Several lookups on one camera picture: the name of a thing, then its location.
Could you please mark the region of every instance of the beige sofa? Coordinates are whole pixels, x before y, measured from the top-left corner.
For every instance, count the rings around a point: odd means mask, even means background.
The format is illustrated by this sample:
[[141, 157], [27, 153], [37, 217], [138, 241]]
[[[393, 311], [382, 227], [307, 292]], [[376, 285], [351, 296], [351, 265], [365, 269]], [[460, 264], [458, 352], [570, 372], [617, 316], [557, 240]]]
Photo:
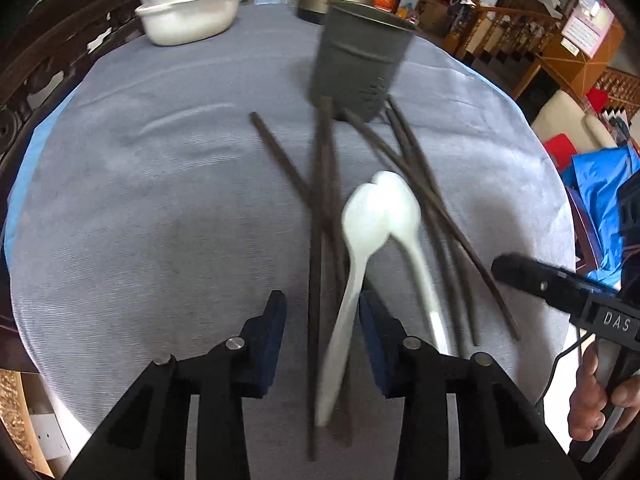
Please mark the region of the beige sofa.
[[531, 129], [540, 142], [566, 134], [578, 153], [616, 147], [613, 137], [600, 120], [586, 115], [578, 103], [562, 90], [558, 90], [542, 107]]

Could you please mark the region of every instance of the table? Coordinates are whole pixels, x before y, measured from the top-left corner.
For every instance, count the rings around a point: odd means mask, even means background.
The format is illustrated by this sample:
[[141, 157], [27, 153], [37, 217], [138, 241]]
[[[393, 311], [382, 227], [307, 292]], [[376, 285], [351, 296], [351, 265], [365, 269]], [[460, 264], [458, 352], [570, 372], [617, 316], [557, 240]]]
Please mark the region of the table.
[[[62, 110], [19, 215], [12, 298], [33, 361], [89, 430], [152, 357], [206, 352], [280, 288], [289, 319], [275, 382], [265, 399], [244, 403], [254, 479], [392, 477], [402, 405], [376, 390], [359, 328], [353, 446], [343, 449], [323, 431], [319, 461], [305, 461], [310, 216], [247, 118], [259, 112], [308, 178], [314, 122], [305, 93], [320, 30], [289, 7], [248, 5], [209, 40], [161, 48], [142, 37], [100, 59]], [[507, 251], [574, 263], [560, 179], [506, 95], [419, 38], [392, 93], [451, 216], [486, 265]], [[387, 126], [372, 125], [393, 142]], [[335, 132], [346, 197], [381, 165], [350, 126]], [[424, 233], [422, 242], [434, 262]], [[398, 248], [387, 244], [368, 272], [407, 331], [425, 337]], [[504, 288], [523, 331], [516, 344], [478, 274], [470, 276], [479, 349], [537, 399], [566, 317]], [[322, 327], [324, 344], [329, 335]], [[479, 350], [465, 344], [468, 354]]]

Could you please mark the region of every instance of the red cushion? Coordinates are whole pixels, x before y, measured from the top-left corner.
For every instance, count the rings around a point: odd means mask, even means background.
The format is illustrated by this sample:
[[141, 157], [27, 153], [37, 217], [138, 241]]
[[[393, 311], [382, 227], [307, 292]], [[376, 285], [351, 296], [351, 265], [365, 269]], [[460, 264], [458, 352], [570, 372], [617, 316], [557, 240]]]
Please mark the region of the red cushion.
[[587, 92], [587, 99], [596, 113], [599, 114], [609, 101], [609, 94], [604, 90], [592, 88]]
[[571, 164], [571, 157], [577, 155], [569, 137], [565, 134], [559, 134], [549, 139], [547, 142], [543, 142], [546, 152], [549, 154], [554, 162], [556, 170], [562, 171]]

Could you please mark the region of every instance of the wooden railing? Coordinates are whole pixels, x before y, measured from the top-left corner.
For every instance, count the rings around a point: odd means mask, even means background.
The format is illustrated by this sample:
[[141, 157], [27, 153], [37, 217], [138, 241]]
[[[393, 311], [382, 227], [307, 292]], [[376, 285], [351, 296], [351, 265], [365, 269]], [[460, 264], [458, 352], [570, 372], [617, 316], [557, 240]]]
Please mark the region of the wooden railing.
[[606, 67], [595, 87], [609, 95], [607, 107], [624, 108], [629, 119], [640, 110], [640, 77]]
[[452, 56], [479, 57], [484, 51], [492, 56], [540, 53], [553, 35], [561, 30], [562, 19], [548, 14], [504, 7], [476, 7], [461, 16], [449, 31], [442, 47]]

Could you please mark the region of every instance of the gray cup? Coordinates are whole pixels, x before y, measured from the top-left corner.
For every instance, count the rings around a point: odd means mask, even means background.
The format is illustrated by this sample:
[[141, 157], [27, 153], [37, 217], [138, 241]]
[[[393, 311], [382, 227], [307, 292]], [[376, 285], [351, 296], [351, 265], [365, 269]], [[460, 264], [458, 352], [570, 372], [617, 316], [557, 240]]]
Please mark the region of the gray cup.
[[322, 96], [331, 97], [337, 110], [348, 108], [370, 121], [382, 110], [415, 26], [364, 4], [327, 3], [311, 78], [311, 102], [317, 106]]

